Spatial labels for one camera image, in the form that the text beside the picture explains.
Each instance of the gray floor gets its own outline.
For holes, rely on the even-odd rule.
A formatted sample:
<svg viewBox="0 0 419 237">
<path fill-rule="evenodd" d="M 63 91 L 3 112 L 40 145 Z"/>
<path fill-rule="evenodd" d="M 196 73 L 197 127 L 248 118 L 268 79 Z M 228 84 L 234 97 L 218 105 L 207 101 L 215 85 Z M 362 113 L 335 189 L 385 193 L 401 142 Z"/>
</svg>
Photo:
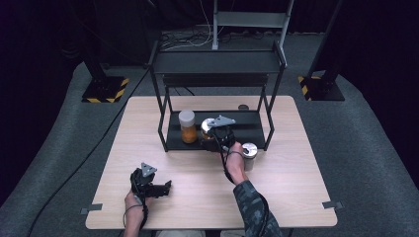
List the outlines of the gray floor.
<svg viewBox="0 0 419 237">
<path fill-rule="evenodd" d="M 321 40 L 322 36 L 318 35 L 287 36 L 285 52 L 289 67 L 279 95 L 294 97 L 329 195 L 344 202 L 345 208 L 337 211 L 335 227 L 296 229 L 293 236 L 419 236 L 418 190 L 360 92 L 339 77 L 337 83 L 345 102 L 307 102 L 303 98 L 297 76 L 307 72 Z M 265 36 L 235 39 L 221 43 L 219 49 L 270 48 L 271 45 L 272 36 Z M 118 103 L 81 103 L 90 75 L 84 64 L 74 71 L 49 137 L 0 208 L 0 236 L 25 236 L 48 198 L 86 157 L 81 168 L 44 209 L 31 236 L 118 236 L 121 233 L 121 230 L 87 229 L 86 216 L 79 211 L 93 199 L 121 120 L 119 111 L 128 96 L 154 94 L 149 74 L 135 88 L 145 73 L 141 67 L 113 67 L 106 73 L 130 79 Z M 196 95 L 255 94 L 238 89 L 191 90 Z M 190 95 L 184 89 L 172 93 Z"/>
</svg>

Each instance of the black curtain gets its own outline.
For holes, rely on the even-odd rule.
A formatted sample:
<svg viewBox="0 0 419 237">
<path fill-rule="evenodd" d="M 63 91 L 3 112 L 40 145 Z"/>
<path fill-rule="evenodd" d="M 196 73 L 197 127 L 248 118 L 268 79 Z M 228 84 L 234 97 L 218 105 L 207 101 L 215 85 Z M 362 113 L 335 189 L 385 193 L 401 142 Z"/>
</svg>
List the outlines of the black curtain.
<svg viewBox="0 0 419 237">
<path fill-rule="evenodd" d="M 418 9 L 414 1 L 344 0 L 314 65 L 336 71 L 363 93 L 416 187 Z"/>
<path fill-rule="evenodd" d="M 9 0 L 0 7 L 0 204 L 37 155 L 71 80 L 56 4 Z"/>
</svg>

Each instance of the pill bottle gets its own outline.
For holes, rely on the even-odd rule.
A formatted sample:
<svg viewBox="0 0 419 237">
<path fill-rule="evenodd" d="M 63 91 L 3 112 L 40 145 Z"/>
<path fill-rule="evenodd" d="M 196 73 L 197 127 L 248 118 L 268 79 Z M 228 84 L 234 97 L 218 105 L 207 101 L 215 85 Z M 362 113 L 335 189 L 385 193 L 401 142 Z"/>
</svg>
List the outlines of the pill bottle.
<svg viewBox="0 0 419 237">
<path fill-rule="evenodd" d="M 195 114 L 193 111 L 184 110 L 179 113 L 182 140 L 185 143 L 193 143 L 197 140 L 197 128 L 195 127 Z"/>
</svg>

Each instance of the camouflage sleeve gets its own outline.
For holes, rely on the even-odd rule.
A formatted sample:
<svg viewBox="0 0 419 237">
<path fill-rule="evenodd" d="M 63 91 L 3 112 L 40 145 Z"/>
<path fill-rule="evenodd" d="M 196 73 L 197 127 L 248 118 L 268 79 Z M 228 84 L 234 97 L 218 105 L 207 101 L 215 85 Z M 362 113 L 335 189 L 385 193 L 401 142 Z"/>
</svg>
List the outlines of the camouflage sleeve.
<svg viewBox="0 0 419 237">
<path fill-rule="evenodd" d="M 246 236 L 260 236 L 263 226 L 264 204 L 259 193 L 250 181 L 245 181 L 233 190 L 241 217 L 244 221 Z M 265 233 L 262 236 L 283 236 L 275 216 L 269 212 Z"/>
</svg>

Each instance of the black metal shelf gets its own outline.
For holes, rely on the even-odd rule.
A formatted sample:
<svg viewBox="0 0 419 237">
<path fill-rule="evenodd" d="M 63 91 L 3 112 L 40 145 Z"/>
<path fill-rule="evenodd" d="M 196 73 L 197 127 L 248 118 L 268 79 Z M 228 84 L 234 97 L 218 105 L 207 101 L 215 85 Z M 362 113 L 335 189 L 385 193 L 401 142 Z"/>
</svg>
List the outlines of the black metal shelf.
<svg viewBox="0 0 419 237">
<path fill-rule="evenodd" d="M 281 61 L 278 43 L 274 41 L 268 50 L 212 50 L 212 51 L 158 51 L 157 43 L 149 60 L 151 78 L 159 105 L 161 117 L 158 128 L 163 147 L 168 150 L 200 150 L 201 122 L 219 115 L 235 119 L 231 125 L 239 142 L 252 142 L 258 148 L 267 150 L 274 133 L 271 109 L 285 69 Z M 277 74 L 271 100 L 266 97 L 269 74 Z M 160 75 L 165 86 L 162 101 L 157 83 Z M 191 144 L 181 139 L 178 119 L 179 111 L 173 111 L 169 95 L 171 87 L 260 87 L 261 94 L 257 110 L 254 111 L 194 111 L 199 139 Z M 265 139 L 260 109 L 262 103 L 267 112 L 270 132 Z M 170 110 L 167 137 L 162 132 L 167 106 Z"/>
</svg>

